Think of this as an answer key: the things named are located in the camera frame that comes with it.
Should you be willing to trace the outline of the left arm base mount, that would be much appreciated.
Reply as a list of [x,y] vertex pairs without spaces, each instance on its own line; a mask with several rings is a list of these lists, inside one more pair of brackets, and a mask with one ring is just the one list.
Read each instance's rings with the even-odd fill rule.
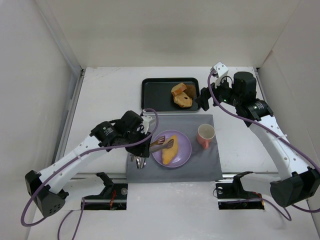
[[88,211],[124,211],[127,209],[128,184],[115,183],[105,186],[97,195],[84,197],[81,207]]

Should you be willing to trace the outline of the metal tongs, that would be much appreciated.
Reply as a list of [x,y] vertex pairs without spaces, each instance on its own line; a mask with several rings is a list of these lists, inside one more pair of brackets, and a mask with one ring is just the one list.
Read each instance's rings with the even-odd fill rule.
[[172,148],[173,145],[174,145],[173,139],[169,139],[168,141],[166,141],[165,136],[160,136],[157,140],[155,140],[149,145],[149,153],[152,154],[152,153],[161,151],[163,149],[169,149],[169,148]]

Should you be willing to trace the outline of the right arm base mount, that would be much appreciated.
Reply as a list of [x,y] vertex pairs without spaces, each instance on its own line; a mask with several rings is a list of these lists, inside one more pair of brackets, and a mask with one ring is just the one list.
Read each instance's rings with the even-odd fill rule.
[[216,194],[219,210],[264,210],[260,193],[237,190],[232,182],[217,182],[213,194]]

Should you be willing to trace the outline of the long golden bread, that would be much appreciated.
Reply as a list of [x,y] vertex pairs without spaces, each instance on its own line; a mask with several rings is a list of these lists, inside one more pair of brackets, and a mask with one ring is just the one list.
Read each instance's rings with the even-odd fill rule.
[[178,154],[179,150],[179,142],[178,142],[178,136],[172,135],[170,138],[168,138],[164,144],[167,144],[170,140],[173,140],[173,145],[170,148],[162,149],[162,163],[164,165],[168,165]]

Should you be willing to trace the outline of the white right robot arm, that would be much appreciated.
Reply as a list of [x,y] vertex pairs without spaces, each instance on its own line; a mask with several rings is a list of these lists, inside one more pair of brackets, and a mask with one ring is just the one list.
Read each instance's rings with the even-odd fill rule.
[[257,80],[250,72],[239,71],[228,83],[227,73],[211,70],[209,77],[214,83],[200,91],[196,102],[207,111],[209,99],[214,106],[222,103],[235,107],[231,116],[245,122],[257,136],[273,160],[278,177],[267,177],[246,171],[233,178],[233,188],[238,198],[255,192],[268,195],[281,207],[295,206],[296,203],[312,197],[320,186],[320,168],[308,156],[290,144],[277,124],[270,106],[256,97]]

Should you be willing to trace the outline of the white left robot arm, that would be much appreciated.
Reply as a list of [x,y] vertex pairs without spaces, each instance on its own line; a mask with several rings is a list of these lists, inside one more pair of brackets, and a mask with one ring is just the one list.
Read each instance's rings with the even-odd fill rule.
[[128,153],[147,158],[154,130],[159,125],[158,115],[137,114],[128,110],[120,119],[103,121],[72,151],[49,167],[38,172],[29,171],[24,179],[30,195],[44,218],[58,212],[69,195],[66,183],[89,163],[112,149],[124,148]]

